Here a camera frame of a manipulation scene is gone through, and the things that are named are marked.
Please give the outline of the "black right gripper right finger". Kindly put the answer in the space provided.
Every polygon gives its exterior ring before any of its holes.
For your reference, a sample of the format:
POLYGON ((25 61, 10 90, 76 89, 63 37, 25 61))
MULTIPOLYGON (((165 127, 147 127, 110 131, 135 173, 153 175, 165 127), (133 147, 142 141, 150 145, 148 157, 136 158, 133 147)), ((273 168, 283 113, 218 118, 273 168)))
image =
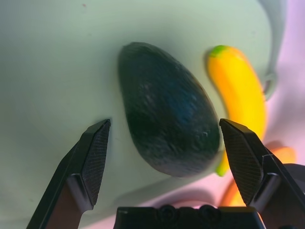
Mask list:
POLYGON ((305 227, 305 167, 283 164, 246 126, 219 122, 229 167, 244 203, 268 229, 305 227))

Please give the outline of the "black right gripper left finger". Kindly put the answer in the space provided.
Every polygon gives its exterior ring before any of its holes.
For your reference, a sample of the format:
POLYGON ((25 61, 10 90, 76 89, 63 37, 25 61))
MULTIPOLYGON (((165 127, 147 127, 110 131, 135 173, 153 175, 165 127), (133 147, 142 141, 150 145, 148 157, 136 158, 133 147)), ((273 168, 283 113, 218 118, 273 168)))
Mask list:
POLYGON ((56 168, 29 229, 76 229, 84 212, 97 203, 111 122, 100 121, 81 135, 56 168))

